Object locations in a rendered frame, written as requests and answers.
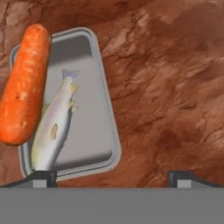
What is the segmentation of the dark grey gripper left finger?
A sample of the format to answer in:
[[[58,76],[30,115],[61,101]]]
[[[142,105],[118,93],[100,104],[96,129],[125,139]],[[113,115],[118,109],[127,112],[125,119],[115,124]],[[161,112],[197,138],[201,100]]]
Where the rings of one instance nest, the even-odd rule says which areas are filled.
[[[34,171],[31,175],[19,181],[11,182],[3,187],[19,188],[51,188],[57,187],[56,171]]]

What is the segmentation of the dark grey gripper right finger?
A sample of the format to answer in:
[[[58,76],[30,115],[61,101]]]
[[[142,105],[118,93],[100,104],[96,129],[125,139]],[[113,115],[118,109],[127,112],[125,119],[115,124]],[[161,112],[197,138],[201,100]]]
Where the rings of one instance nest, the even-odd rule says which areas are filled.
[[[172,188],[221,187],[221,185],[197,178],[190,171],[169,171],[167,174],[167,178],[169,187]]]

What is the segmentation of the grey rectangular tupperware container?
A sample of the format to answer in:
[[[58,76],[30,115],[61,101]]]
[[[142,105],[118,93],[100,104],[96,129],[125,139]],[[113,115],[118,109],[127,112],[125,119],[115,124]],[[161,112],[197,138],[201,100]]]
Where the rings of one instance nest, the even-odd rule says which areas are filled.
[[[58,181],[107,172],[119,163],[122,154],[94,32],[80,27],[52,35],[46,103],[59,91],[64,69],[80,74],[75,80],[79,88],[73,96],[78,111],[69,117],[66,144],[52,166]]]

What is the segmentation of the silver fish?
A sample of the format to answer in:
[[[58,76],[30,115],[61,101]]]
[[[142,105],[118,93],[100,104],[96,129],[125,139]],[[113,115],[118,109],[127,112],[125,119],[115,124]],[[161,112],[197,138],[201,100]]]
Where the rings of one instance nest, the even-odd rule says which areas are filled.
[[[67,139],[72,115],[77,111],[73,95],[78,71],[62,70],[63,83],[52,101],[43,107],[31,147],[31,168],[50,171]]]

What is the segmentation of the orange carrot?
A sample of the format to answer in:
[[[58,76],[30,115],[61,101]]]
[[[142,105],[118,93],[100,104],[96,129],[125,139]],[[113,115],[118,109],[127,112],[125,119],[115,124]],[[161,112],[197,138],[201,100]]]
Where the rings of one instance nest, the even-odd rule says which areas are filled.
[[[24,33],[0,100],[0,141],[25,143],[37,127],[46,86],[51,35],[42,24]]]

